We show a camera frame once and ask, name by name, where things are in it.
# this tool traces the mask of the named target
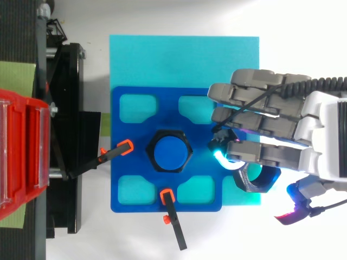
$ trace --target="hexagonal nut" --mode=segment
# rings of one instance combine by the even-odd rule
[[[185,160],[185,162],[183,163],[183,165],[180,168],[174,169],[174,170],[166,170],[163,169],[162,167],[160,167],[156,160],[155,160],[155,147],[156,147],[156,143],[163,137],[177,137],[180,138],[184,143],[185,146],[187,147],[187,151],[188,151],[188,155],[187,155],[187,159]],[[189,159],[191,158],[192,154],[193,154],[193,149],[191,148],[189,141],[187,139],[187,137],[185,136],[183,131],[179,131],[179,130],[167,130],[167,129],[163,129],[163,130],[158,130],[153,138],[151,139],[151,141],[149,142],[149,144],[146,147],[146,153],[148,155],[148,158],[151,161],[151,164],[153,165],[153,168],[157,171],[157,172],[172,172],[172,173],[180,173],[182,172],[182,170],[184,169],[184,167],[187,165],[187,162],[189,161]]]
[[[263,165],[258,177],[250,181],[248,178],[248,166],[246,163],[242,168],[233,171],[235,184],[246,192],[266,193],[281,175],[281,170],[276,167]]]

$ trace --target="black cable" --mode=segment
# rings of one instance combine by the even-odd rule
[[[347,77],[345,78],[327,77],[326,79],[321,77],[319,80],[313,79],[313,80],[307,80],[307,81],[301,81],[301,82],[295,82],[295,83],[289,83],[289,84],[276,85],[270,88],[269,90],[265,91],[263,94],[258,96],[256,99],[254,99],[247,105],[241,107],[239,110],[237,110],[235,113],[233,113],[232,115],[224,119],[222,122],[215,125],[212,128],[212,132],[217,133],[226,123],[230,122],[237,115],[241,114],[243,111],[250,108],[252,105],[259,102],[263,98],[270,96],[279,88],[281,88],[281,92],[278,94],[283,99],[291,98],[294,96],[304,98],[314,91],[320,91],[320,92],[347,91]]]
[[[283,84],[280,96],[283,99],[293,96],[306,97],[314,91],[320,92],[341,92],[347,91],[347,77],[321,77],[319,80],[307,80],[289,84]]]
[[[329,209],[332,209],[334,207],[338,207],[338,206],[341,206],[343,204],[346,204],[347,203],[347,199],[345,200],[342,200],[338,203],[335,203],[335,204],[331,204],[329,206],[326,206],[326,207],[313,207],[310,209],[310,214],[309,216],[312,218],[312,217],[315,217],[315,216],[318,216],[319,214],[323,213],[324,211],[326,210],[329,210]]]
[[[329,206],[326,206],[326,207],[323,207],[325,210],[329,210],[329,209],[332,209],[332,208],[334,208],[334,207],[339,207],[339,206],[341,206],[341,205],[343,205],[343,204],[346,204],[347,203],[347,199],[345,199],[345,200],[342,200],[342,201],[340,201],[340,202],[338,202],[338,203],[335,203],[335,204],[331,204],[331,205],[329,205]]]
[[[270,88],[269,90],[265,91],[263,94],[258,96],[256,99],[254,99],[253,101],[248,103],[247,105],[241,107],[239,110],[236,110],[236,112],[233,113],[231,116],[227,117],[222,122],[220,122],[217,125],[215,125],[212,128],[212,132],[213,133],[217,133],[222,128],[222,126],[224,126],[226,123],[230,122],[234,117],[236,117],[237,115],[241,114],[243,111],[245,111],[246,109],[250,108],[252,105],[254,105],[255,103],[259,102],[263,98],[265,98],[267,96],[270,96],[272,93],[274,93],[278,88],[280,88],[282,86],[283,85],[280,84],[280,85],[277,85],[277,86],[274,86],[274,87]]]

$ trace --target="metal rod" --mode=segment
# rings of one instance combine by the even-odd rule
[[[49,178],[50,179],[60,179],[63,178],[62,172],[59,168],[50,168],[49,169]]]
[[[54,59],[56,51],[57,51],[57,48],[47,48],[46,49],[46,58]]]

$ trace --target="screw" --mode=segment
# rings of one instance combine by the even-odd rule
[[[87,57],[85,50],[80,50],[80,59],[85,60]]]
[[[40,4],[40,7],[37,9],[37,16],[43,20],[50,19],[50,7],[47,3]]]
[[[50,112],[50,116],[53,118],[55,116],[56,113],[58,113],[58,108],[55,106],[55,103],[52,102],[49,106],[49,112]]]

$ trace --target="black clamp arm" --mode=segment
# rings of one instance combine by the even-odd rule
[[[95,169],[100,164],[103,164],[107,161],[112,160],[113,158],[119,156],[119,155],[127,155],[128,153],[132,152],[134,150],[133,143],[127,139],[119,144],[117,144],[117,147],[115,149],[106,151],[103,148],[101,149],[101,156],[87,162],[86,164],[83,164],[79,168],[77,168],[75,171],[69,172],[69,176],[74,179],[78,177],[79,175],[91,170]]]
[[[160,197],[162,199],[163,204],[166,206],[166,210],[168,211],[168,215],[164,216],[164,223],[172,224],[179,249],[181,251],[184,249],[187,249],[187,244],[185,243],[183,231],[179,223],[177,212],[174,205],[174,202],[175,202],[174,193],[172,192],[171,189],[167,188],[161,191]]]

